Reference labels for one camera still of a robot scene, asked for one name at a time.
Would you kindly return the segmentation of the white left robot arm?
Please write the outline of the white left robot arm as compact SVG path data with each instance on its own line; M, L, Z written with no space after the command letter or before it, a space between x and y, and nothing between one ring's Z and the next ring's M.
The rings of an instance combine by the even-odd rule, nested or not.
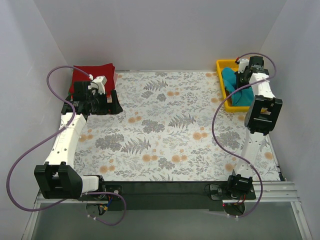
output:
M81 131L90 115L117 115L123 111L116 90L107 92L105 76L92 81L76 81L74 92L65 99L60 129L44 164L37 165L34 176L46 199L79 199L82 194L102 191L103 177L79 175L74 158Z

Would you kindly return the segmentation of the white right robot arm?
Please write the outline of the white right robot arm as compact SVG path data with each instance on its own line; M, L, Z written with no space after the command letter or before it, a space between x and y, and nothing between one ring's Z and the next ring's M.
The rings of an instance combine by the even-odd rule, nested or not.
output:
M262 56L237 58L236 88L250 85L253 101L245 116L245 141L238 163L227 181L227 191L233 199L244 199L253 191L253 173L258 152L266 136L275 128L283 101L273 94L269 71Z

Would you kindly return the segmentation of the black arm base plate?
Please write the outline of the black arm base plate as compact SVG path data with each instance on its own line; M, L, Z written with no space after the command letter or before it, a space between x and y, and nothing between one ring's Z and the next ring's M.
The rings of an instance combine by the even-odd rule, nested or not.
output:
M99 191L121 195L127 210L209 210L236 202L225 181L104 181Z

